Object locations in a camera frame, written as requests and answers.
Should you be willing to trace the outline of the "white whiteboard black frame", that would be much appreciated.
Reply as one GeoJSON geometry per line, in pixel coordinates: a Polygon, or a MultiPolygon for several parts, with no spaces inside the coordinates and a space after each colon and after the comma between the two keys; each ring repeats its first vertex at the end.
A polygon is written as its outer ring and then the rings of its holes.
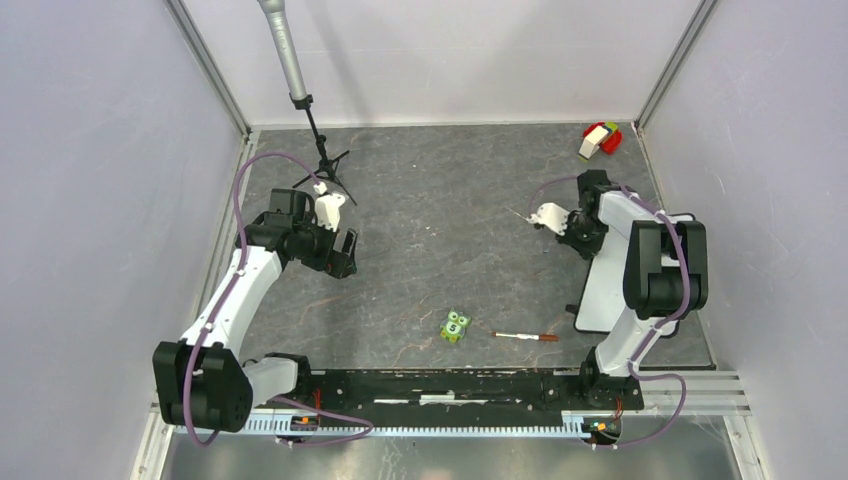
{"type": "Polygon", "coordinates": [[[569,305],[578,332],[608,334],[612,331],[626,307],[623,294],[625,262],[626,255],[599,254],[592,260],[579,303],[569,305]]]}

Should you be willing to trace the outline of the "white marker brown cap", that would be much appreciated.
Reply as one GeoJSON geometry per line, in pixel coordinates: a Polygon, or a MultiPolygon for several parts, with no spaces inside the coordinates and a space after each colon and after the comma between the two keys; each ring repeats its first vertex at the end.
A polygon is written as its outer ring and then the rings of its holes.
{"type": "Polygon", "coordinates": [[[513,338],[519,340],[539,341],[539,342],[558,342],[559,337],[553,334],[531,334],[531,333],[508,333],[493,331],[491,335],[496,338],[513,338]]]}

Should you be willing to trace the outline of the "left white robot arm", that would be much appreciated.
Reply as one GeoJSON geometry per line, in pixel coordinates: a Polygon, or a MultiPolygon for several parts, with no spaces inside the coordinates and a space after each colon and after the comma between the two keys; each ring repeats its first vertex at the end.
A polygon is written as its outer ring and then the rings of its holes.
{"type": "Polygon", "coordinates": [[[286,266],[299,262],[336,279],[356,273],[358,234],[338,237],[347,198],[319,186],[314,195],[275,189],[269,207],[237,233],[224,279],[177,341],[162,341],[152,365],[163,421],[194,430],[236,433],[253,408],[280,398],[290,407],[314,394],[306,357],[271,353],[239,361],[251,322],[286,266]]]}

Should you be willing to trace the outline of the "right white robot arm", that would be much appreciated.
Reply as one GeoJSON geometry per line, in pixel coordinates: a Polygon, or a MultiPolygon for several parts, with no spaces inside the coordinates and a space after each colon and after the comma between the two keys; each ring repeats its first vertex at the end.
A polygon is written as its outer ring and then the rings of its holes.
{"type": "Polygon", "coordinates": [[[578,328],[606,335],[582,362],[577,382],[580,400],[602,408],[636,389],[649,349],[706,304],[707,229],[691,214],[653,207],[604,170],[576,180],[578,207],[554,231],[590,263],[580,300],[569,310],[578,328]]]}

